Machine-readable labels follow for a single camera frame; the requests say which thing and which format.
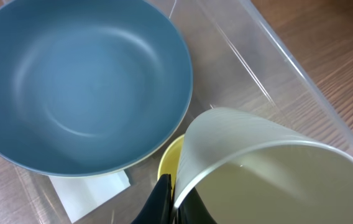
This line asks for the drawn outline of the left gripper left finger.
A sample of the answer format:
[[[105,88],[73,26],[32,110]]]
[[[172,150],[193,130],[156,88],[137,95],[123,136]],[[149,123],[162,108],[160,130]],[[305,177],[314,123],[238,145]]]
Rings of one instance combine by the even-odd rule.
[[[171,204],[172,178],[163,174],[132,224],[169,224]]]

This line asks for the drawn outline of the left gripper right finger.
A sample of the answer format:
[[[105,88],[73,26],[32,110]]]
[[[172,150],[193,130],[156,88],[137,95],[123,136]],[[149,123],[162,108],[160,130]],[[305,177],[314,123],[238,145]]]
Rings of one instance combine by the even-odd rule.
[[[177,211],[176,223],[216,224],[195,188],[189,192],[180,205]]]

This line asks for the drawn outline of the yellow cup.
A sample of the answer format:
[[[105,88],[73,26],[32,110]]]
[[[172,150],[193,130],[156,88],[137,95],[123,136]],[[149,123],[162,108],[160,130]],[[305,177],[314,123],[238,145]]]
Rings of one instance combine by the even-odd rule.
[[[160,180],[164,174],[171,175],[171,198],[175,191],[175,182],[177,178],[178,165],[180,160],[180,154],[183,146],[183,140],[185,135],[177,137],[164,151],[160,163],[158,165],[157,180]]]

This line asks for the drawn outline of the pale green cup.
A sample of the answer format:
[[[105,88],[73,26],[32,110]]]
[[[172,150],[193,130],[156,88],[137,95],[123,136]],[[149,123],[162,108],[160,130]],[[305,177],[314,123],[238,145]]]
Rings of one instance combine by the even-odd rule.
[[[353,223],[353,157],[230,108],[186,130],[174,208],[196,190],[217,223]]]

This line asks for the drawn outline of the dark blue plate front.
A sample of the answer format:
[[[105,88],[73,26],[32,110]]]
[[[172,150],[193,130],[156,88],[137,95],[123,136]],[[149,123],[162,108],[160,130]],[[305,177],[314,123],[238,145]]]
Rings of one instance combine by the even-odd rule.
[[[11,1],[0,7],[0,156],[86,177],[151,156],[193,92],[188,46],[146,1]]]

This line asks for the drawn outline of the cream plate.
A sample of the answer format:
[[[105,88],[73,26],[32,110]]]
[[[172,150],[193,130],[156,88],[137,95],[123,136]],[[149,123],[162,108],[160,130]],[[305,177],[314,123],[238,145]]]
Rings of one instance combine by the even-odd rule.
[[[119,172],[122,170],[128,170],[131,167],[137,166],[143,162],[147,162],[149,158],[155,156],[162,149],[165,149],[165,146],[169,146],[171,143],[171,140],[176,139],[179,133],[184,133],[186,131],[186,129],[188,128],[188,125],[193,121],[194,117],[191,115],[191,106],[194,102],[195,97],[196,97],[195,93],[193,92],[193,94],[191,95],[191,98],[189,100],[188,106],[186,108],[185,114],[183,115],[183,118],[179,122],[178,126],[175,128],[175,130],[172,133],[170,133],[169,137],[167,137],[164,141],[162,141],[162,143],[158,147],[156,147],[151,153],[147,154],[146,156],[144,156],[142,158],[139,158],[135,162],[128,164],[124,167],[120,167],[119,169],[95,174],[95,175],[92,175],[91,177],[101,177],[101,176],[110,175],[110,174],[113,174],[113,173],[116,173],[116,172]]]

